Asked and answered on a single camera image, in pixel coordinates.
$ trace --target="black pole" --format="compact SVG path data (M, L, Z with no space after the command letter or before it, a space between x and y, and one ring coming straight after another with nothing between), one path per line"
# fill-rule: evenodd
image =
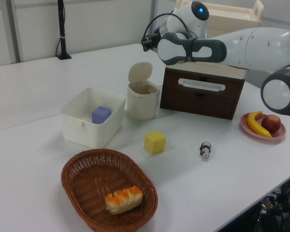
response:
M59 29L60 29L60 44L61 54L57 57L59 59L71 59L71 56L67 53L66 49L66 36L64 31L64 12L63 12L63 0L58 0L58 16L59 16Z

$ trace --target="yellow cube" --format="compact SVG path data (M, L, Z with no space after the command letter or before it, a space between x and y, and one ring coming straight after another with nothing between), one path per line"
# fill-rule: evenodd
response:
M166 137L159 130L148 132L145 135L144 147L151 153L164 151Z

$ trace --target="pink plate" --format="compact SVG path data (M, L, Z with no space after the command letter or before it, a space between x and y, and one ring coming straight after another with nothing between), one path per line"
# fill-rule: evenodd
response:
M252 135L253 137L258 138L258 139L272 140L273 141L273 140L279 140L285 135L286 128L285 128L284 124L282 124L282 123L281 123L281 126L280 126L279 130L276 133L271 134L271 136L272 136L271 138L256 134L255 132L253 132L250 129L250 127L247 124L247 116L248 116L248 114L244 114L241 117L241 126L244 129L244 131L246 131L248 134ZM256 116L256 121L261 125L262 119L265 116L266 116L265 114L257 115Z

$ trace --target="purple cube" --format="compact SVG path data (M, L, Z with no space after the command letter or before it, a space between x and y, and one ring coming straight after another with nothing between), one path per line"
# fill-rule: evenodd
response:
M112 114L110 109L99 106L92 112L92 123L100 124L105 122L105 120Z

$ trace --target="panda figurine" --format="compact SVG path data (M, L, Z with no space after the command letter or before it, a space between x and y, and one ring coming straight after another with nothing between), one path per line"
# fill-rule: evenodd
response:
M212 148L212 145L210 144L210 142L208 141L203 142L200 147L200 155L208 159L209 153L211 153L211 148Z

